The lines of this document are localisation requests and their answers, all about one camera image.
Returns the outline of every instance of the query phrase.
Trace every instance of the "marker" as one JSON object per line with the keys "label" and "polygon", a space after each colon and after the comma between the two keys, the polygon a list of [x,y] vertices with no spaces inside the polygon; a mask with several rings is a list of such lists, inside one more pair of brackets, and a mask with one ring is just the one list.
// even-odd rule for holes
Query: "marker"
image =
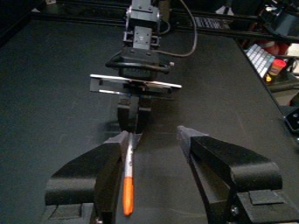
{"label": "marker", "polygon": [[123,208],[124,215],[128,216],[134,212],[135,202],[135,185],[134,185],[134,134],[128,136],[128,148],[126,154],[126,178],[123,191]]}

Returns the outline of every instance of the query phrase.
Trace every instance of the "cable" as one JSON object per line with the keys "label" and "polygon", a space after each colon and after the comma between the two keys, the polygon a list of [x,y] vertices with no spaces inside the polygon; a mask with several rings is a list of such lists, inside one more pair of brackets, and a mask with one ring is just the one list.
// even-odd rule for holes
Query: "cable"
{"label": "cable", "polygon": [[198,31],[197,31],[197,22],[195,22],[195,19],[194,19],[194,16],[193,16],[193,13],[189,9],[189,6],[186,5],[185,1],[181,0],[182,2],[182,5],[185,7],[185,9],[187,10],[189,12],[189,15],[191,17],[191,22],[193,22],[193,28],[194,28],[194,39],[193,39],[193,48],[190,50],[190,52],[185,53],[185,54],[179,54],[179,53],[171,53],[171,52],[165,52],[165,51],[155,51],[158,53],[162,53],[162,54],[166,54],[166,55],[171,55],[174,57],[178,57],[178,58],[185,58],[185,57],[189,57],[193,55],[193,53],[195,52],[195,49],[197,49],[197,45],[198,45]]}
{"label": "cable", "polygon": [[159,32],[161,35],[165,35],[171,30],[171,24],[167,21],[165,21],[165,22],[167,24],[167,29],[166,29],[166,31]]}

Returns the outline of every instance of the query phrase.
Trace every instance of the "black table surface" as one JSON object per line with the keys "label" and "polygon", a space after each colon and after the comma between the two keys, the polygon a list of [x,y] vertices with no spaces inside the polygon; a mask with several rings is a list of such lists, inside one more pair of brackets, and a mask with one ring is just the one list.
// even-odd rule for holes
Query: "black table surface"
{"label": "black table surface", "polygon": [[[0,223],[39,223],[51,175],[119,133],[118,97],[90,92],[90,74],[116,74],[104,64],[122,38],[122,28],[32,21],[0,49]],[[167,51],[191,46],[190,33],[163,37]],[[135,212],[126,218],[119,202],[116,223],[207,223],[179,125],[273,159],[299,206],[298,146],[235,40],[201,35],[197,53],[173,61],[159,81],[182,84],[179,98],[154,100],[135,150]]]}

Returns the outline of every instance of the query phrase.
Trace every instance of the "orange marker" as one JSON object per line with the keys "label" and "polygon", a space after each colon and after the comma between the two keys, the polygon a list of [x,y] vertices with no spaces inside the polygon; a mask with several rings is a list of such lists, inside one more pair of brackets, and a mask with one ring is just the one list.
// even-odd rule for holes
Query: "orange marker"
{"label": "orange marker", "polygon": [[134,212],[135,204],[135,184],[134,184],[134,135],[130,134],[128,148],[126,154],[126,178],[123,192],[124,215],[128,216]]}

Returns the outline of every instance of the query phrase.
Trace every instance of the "screw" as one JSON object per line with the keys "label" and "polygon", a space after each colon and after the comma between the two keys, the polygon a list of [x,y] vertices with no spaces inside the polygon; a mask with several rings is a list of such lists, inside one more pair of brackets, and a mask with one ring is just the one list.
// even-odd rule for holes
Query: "screw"
{"label": "screw", "polygon": [[238,216],[239,215],[239,208],[237,206],[233,206],[230,211],[231,211],[233,216]]}

